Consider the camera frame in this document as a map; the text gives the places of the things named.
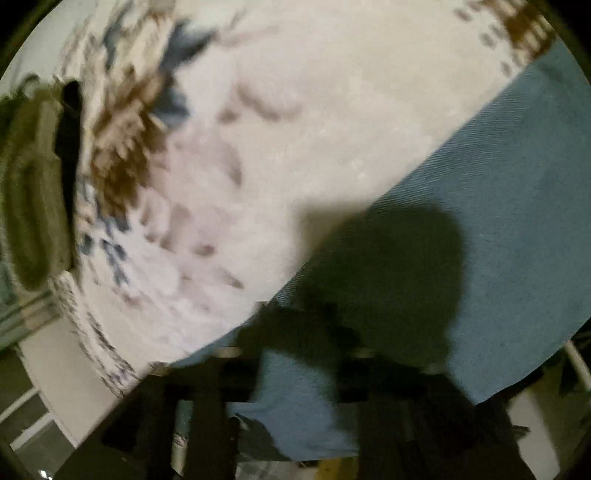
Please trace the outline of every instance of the blue fabric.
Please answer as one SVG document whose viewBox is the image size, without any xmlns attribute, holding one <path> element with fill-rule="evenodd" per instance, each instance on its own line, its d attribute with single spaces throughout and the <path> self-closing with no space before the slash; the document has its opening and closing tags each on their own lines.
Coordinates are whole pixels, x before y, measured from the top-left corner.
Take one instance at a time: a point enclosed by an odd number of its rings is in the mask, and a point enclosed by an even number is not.
<svg viewBox="0 0 591 480">
<path fill-rule="evenodd" d="M 519 381 L 591 315 L 590 112 L 591 87 L 557 43 L 329 239 L 277 300 L 334 303 L 364 344 L 445 365 L 476 403 Z M 357 451 L 355 412 L 333 402 L 338 353 L 314 325 L 275 324 L 284 343 L 266 349 L 255 401 L 234 406 L 272 438 L 245 434 L 259 456 Z"/>
</svg>

